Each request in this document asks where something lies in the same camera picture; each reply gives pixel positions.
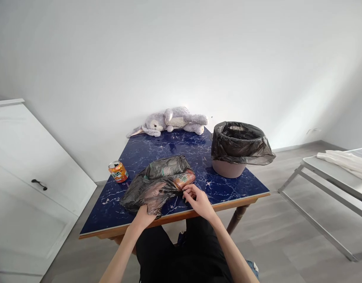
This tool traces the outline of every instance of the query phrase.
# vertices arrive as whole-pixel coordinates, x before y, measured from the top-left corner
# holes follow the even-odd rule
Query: gray plush rabbit
[[[184,106],[169,108],[165,110],[164,114],[154,113],[149,115],[142,126],[133,129],[126,137],[129,138],[142,132],[158,137],[161,131],[167,130],[171,132],[177,128],[201,135],[205,130],[204,125],[207,125],[208,122],[205,115],[191,115]]]

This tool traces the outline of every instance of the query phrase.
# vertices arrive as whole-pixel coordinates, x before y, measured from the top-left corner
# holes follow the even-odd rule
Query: bunny ear
[[[164,116],[165,116],[165,123],[169,123],[170,120],[172,120],[172,118],[173,118],[172,109],[170,109],[170,108],[166,109],[165,113],[164,113]]]
[[[140,133],[143,133],[142,126],[139,126],[139,127],[136,127],[135,129],[133,129],[131,132],[129,132],[126,135],[126,137],[130,138],[131,136],[134,136],[134,135],[140,134]]]

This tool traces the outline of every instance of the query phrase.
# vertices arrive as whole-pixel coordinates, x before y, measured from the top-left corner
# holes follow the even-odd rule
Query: white cloth
[[[362,179],[362,158],[351,152],[326,151],[325,153],[318,153],[316,157],[329,163],[336,164]]]

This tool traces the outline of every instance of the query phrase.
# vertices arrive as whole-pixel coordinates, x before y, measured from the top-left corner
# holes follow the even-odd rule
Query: gray floor
[[[302,217],[276,190],[297,168],[303,157],[329,149],[314,143],[300,149],[277,153],[268,166],[250,166],[250,170],[271,191],[249,207],[232,238],[245,258],[260,269],[260,281],[282,283],[362,283],[362,261],[348,261]],[[118,246],[110,240],[78,240],[102,186],[99,186],[71,231],[42,283],[98,282]],[[286,189],[305,210],[352,252],[362,251],[362,218],[298,176]],[[219,212],[228,225],[234,210]],[[164,225],[176,242],[185,230],[185,222]],[[131,256],[123,282],[139,282],[139,264]]]

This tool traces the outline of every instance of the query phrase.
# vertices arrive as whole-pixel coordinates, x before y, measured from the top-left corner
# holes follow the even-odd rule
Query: hand
[[[201,191],[196,185],[186,185],[184,188],[184,195],[186,202],[189,202],[192,208],[207,221],[213,221],[217,215],[204,191]]]
[[[145,204],[139,208],[138,213],[130,226],[138,227],[141,230],[144,230],[155,220],[155,218],[156,215],[147,213],[147,205]]]

